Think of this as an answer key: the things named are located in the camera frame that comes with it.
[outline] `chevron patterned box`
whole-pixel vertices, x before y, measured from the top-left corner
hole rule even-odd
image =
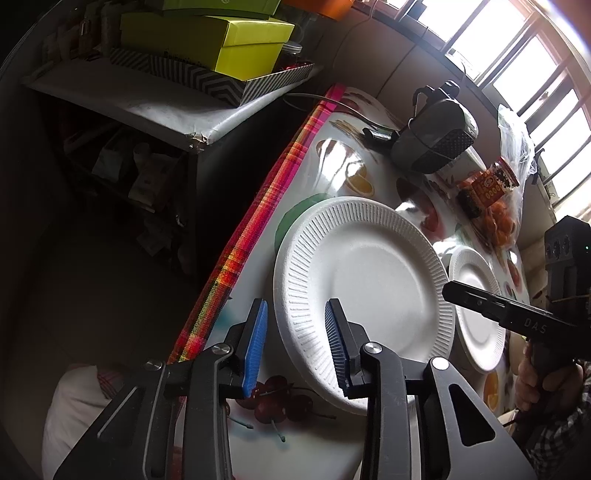
[[[113,65],[120,65],[180,83],[217,98],[234,107],[308,78],[313,63],[283,72],[271,73],[252,80],[238,80],[227,75],[180,60],[114,48],[109,57]]]

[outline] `window bar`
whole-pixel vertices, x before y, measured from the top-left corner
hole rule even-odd
[[[556,125],[555,129],[552,130],[545,139],[543,139],[539,144],[537,144],[535,146],[535,150],[538,151],[540,148],[542,148],[544,145],[546,145],[548,140],[550,140],[550,138],[555,136],[556,132],[558,130],[560,130],[562,127],[564,127],[564,124],[566,122],[568,122],[570,120],[570,118],[577,112],[577,110],[585,104],[585,102],[589,99],[590,96],[591,96],[591,88],[589,90],[587,90],[587,93],[585,93],[585,95],[579,99],[579,101],[575,104],[575,106],[569,112],[569,114],[567,116],[565,116],[564,119],[558,125]]]
[[[530,108],[544,94],[544,92],[550,88],[550,85],[552,85],[554,81],[560,76],[560,74],[564,72],[565,68],[572,59],[573,54],[569,53],[569,55],[563,61],[561,61],[556,69],[552,72],[552,75],[548,77],[548,80],[546,80],[544,84],[538,89],[538,91],[535,92],[529,100],[527,100],[525,105],[519,109],[517,116],[523,115],[528,110],[528,108]]]
[[[555,172],[554,172],[552,175],[550,175],[550,176],[548,176],[546,179],[544,179],[544,181],[542,182],[542,185],[544,185],[544,186],[548,185],[548,184],[549,184],[549,183],[552,181],[552,179],[553,179],[553,178],[554,178],[556,175],[558,175],[558,174],[559,174],[561,171],[563,171],[563,169],[565,168],[565,166],[566,166],[566,165],[568,165],[569,163],[571,163],[571,162],[572,162],[572,161],[573,161],[573,160],[574,160],[574,159],[575,159],[575,158],[576,158],[576,157],[577,157],[577,156],[578,156],[578,155],[579,155],[579,154],[580,154],[580,153],[583,151],[583,149],[584,149],[584,148],[585,148],[587,145],[589,145],[589,143],[591,143],[591,135],[589,135],[589,137],[587,138],[587,140],[585,140],[585,141],[583,142],[583,145],[581,145],[581,146],[580,146],[580,147],[577,149],[577,151],[576,151],[575,153],[573,153],[573,154],[572,154],[572,155],[569,157],[569,159],[568,159],[566,162],[564,162],[564,163],[563,163],[563,164],[562,164],[562,165],[561,165],[561,166],[558,168],[558,170],[556,170],[556,171],[555,171]]]
[[[418,0],[406,0],[404,5],[401,6],[396,14],[394,15],[394,21],[400,22],[404,16],[410,11],[410,9],[417,3]]]
[[[542,19],[538,15],[530,15],[529,19],[532,17],[536,17],[536,19],[525,29],[523,35],[517,39],[517,42],[512,46],[512,48],[507,52],[507,54],[499,61],[497,65],[491,70],[491,72],[487,75],[487,77],[482,80],[478,84],[478,86],[483,89],[487,85],[494,82],[500,75],[505,71],[505,69],[511,64],[513,60],[515,60],[516,56],[519,55],[521,50],[527,45],[527,43],[536,36],[540,27],[542,26]]]
[[[558,106],[560,102],[566,97],[569,92],[574,88],[573,81],[567,75],[564,77],[562,82],[556,87],[550,96],[546,99],[540,108],[538,108],[531,116],[525,121],[527,131],[532,133],[540,124],[548,117],[549,114]]]
[[[582,185],[587,181],[591,179],[591,173],[589,173],[583,180],[581,180],[579,183],[577,183],[577,186],[575,188],[573,188],[570,192],[568,192],[564,197],[556,200],[553,204],[552,207],[553,208],[557,208],[558,205],[560,205],[563,201],[565,201],[566,199],[568,199],[574,192],[576,192],[579,188],[582,187]]]
[[[498,54],[497,58],[494,59],[494,61],[486,68],[486,70],[484,72],[482,72],[478,77],[476,77],[476,80],[474,80],[474,83],[479,85],[480,82],[486,77],[486,75],[494,68],[494,66],[497,63],[499,63],[501,61],[501,59],[505,57],[505,55],[507,55],[507,52],[509,51],[509,49],[515,44],[515,42],[517,40],[519,40],[521,38],[521,36],[525,33],[525,31],[530,27],[530,25],[533,23],[535,17],[536,17],[536,14],[531,14],[527,18],[527,20],[525,21],[523,26],[519,29],[519,31],[515,34],[515,36],[511,39],[511,41],[505,46],[505,48],[503,48],[502,52]]]
[[[460,38],[460,36],[466,31],[466,29],[470,26],[470,24],[472,22],[474,22],[474,19],[478,16],[478,14],[480,12],[482,12],[482,9],[484,7],[486,7],[486,4],[488,2],[490,2],[491,0],[482,0],[478,6],[476,7],[476,9],[470,14],[470,16],[466,19],[466,21],[462,24],[462,26],[459,28],[458,31],[456,31],[452,37],[446,42],[446,44],[443,46],[443,48],[441,49],[441,52],[445,55],[449,49],[451,47],[453,47],[453,44],[455,42],[457,42],[457,39]]]

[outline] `red plaid fabric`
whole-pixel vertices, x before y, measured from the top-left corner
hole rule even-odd
[[[334,85],[326,96],[340,100],[344,92],[344,85]],[[312,140],[335,106],[334,103],[327,102],[320,102],[316,106],[267,175],[189,314],[168,363],[191,360],[205,347],[213,324],[236,284],[248,256],[293,180]]]

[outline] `human hand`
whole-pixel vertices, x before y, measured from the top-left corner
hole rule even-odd
[[[531,343],[526,343],[524,357],[519,364],[517,381],[515,383],[515,405],[522,411],[527,411],[531,405],[540,399],[540,392],[536,389],[538,374],[531,364]],[[574,364],[560,368],[546,376],[542,388],[549,392],[560,392],[561,397],[556,409],[570,411],[580,400],[583,386],[583,368]]]

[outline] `foam plate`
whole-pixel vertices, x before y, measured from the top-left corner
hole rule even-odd
[[[337,385],[324,328],[324,305],[338,298],[347,319],[399,356],[448,357],[454,313],[441,296],[447,274],[412,223],[358,197],[325,200],[286,235],[275,263],[274,306],[281,338],[296,368],[333,405],[365,414],[365,400]]]
[[[501,294],[491,268],[469,247],[458,247],[449,263],[449,278],[496,295]],[[505,345],[505,329],[480,313],[462,307],[457,312],[457,335],[472,366],[480,373],[495,369]]]

